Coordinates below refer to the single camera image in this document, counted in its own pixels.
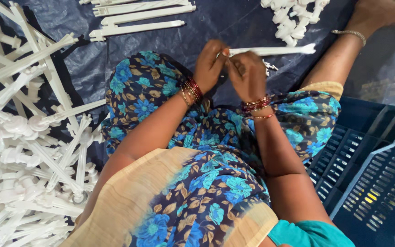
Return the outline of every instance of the finger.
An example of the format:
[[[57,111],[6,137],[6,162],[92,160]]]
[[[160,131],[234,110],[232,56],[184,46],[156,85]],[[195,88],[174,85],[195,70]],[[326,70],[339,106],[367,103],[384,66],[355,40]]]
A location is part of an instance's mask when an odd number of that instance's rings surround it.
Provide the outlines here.
[[[211,72],[219,74],[220,71],[222,71],[223,65],[227,61],[229,55],[230,50],[228,48],[223,49],[217,57],[216,62],[214,62],[213,66],[211,67]]]
[[[220,40],[210,40],[200,53],[201,59],[208,62],[211,68],[216,61],[217,54],[227,47],[228,46]]]
[[[227,59],[226,65],[228,68],[228,75],[230,76],[231,81],[233,83],[241,83],[242,76],[240,75],[234,63],[230,59]]]

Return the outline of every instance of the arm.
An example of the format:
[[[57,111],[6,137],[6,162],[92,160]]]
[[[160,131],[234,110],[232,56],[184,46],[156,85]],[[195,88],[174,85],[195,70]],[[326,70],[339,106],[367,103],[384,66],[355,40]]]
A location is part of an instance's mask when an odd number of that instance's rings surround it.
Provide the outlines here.
[[[204,94],[217,82],[228,55],[225,48],[226,45],[219,40],[210,40],[197,59],[195,81]],[[189,105],[192,105],[193,99],[185,94]],[[109,178],[149,152],[167,147],[187,110],[184,96],[179,91],[129,132],[104,166],[75,229],[91,215],[101,188]]]
[[[257,55],[252,52],[236,55],[227,61],[227,66],[233,86],[243,102],[265,96],[266,69]],[[252,114],[265,116],[273,112],[272,108],[266,107]],[[268,176],[266,183],[272,209],[278,218],[293,223],[316,220],[333,224],[277,118],[256,119],[254,124]]]
[[[368,39],[379,28],[392,24],[395,24],[394,0],[359,0],[345,30],[360,32]],[[301,88],[322,81],[344,85],[362,47],[359,37],[341,35],[310,71]]]

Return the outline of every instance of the woman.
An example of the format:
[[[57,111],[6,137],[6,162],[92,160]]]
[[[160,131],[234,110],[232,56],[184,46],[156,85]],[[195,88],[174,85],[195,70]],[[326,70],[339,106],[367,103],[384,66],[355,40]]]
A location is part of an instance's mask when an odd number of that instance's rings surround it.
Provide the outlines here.
[[[395,2],[360,0],[346,30],[368,38],[393,23]],[[202,50],[194,80],[166,55],[123,60],[106,95],[110,159],[62,246],[354,246],[302,162],[331,136],[362,46],[340,36],[299,91],[268,98],[261,59],[228,59],[218,40]],[[223,66],[251,119],[200,102]]]

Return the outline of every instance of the crate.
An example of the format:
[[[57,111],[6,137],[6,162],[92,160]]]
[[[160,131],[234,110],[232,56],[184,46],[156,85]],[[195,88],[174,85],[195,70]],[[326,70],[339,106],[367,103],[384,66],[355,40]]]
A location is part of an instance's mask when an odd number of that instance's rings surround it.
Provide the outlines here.
[[[332,137],[304,166],[356,246],[395,246],[395,106],[346,97],[341,105]]]

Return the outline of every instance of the woman's left hand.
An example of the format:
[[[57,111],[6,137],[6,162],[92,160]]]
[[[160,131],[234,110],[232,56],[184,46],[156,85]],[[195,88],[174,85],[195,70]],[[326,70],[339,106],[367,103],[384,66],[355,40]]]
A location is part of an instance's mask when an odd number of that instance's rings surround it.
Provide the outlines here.
[[[205,45],[197,58],[195,75],[193,76],[203,94],[216,85],[229,53],[228,46],[220,40],[210,40]]]

